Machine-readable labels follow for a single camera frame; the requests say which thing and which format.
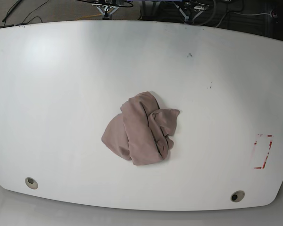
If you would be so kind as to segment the mauve t-shirt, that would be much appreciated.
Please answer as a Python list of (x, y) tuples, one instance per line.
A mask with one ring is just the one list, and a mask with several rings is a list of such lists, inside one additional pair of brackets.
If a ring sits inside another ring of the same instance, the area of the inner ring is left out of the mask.
[(161, 109), (150, 92), (140, 93), (121, 106), (102, 135), (102, 142), (114, 154), (142, 166), (163, 161), (173, 148), (177, 109)]

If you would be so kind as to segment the right table grommet hole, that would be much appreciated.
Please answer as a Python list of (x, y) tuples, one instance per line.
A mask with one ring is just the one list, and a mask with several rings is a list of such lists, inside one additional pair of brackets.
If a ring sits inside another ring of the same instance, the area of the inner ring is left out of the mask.
[(242, 190), (236, 191), (231, 195), (232, 202), (240, 202), (245, 197), (245, 192)]

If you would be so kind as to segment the table grommet hole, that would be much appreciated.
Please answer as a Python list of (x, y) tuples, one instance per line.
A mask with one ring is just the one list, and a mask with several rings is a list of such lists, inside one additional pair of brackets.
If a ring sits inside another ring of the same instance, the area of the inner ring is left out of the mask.
[(240, 202), (245, 197), (245, 192), (242, 190), (236, 191), (231, 195), (232, 202)]
[(25, 184), (30, 188), (30, 189), (37, 189), (38, 188), (38, 183), (33, 179), (33, 178), (26, 178), (25, 179)]

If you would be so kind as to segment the left table grommet hole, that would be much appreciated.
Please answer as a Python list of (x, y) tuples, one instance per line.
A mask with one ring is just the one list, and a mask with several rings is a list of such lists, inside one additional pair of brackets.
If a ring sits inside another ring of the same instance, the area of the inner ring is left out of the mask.
[(30, 188), (30, 189), (37, 189), (38, 188), (38, 183), (33, 179), (33, 178), (26, 178), (25, 179), (25, 184)]

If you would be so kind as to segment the red tape rectangle marking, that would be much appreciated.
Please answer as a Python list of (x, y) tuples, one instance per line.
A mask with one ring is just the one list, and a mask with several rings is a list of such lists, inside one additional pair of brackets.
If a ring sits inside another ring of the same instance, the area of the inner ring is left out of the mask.
[(258, 134), (254, 142), (253, 156), (251, 165), (254, 169), (262, 170), (265, 168), (271, 146), (273, 143), (273, 135)]

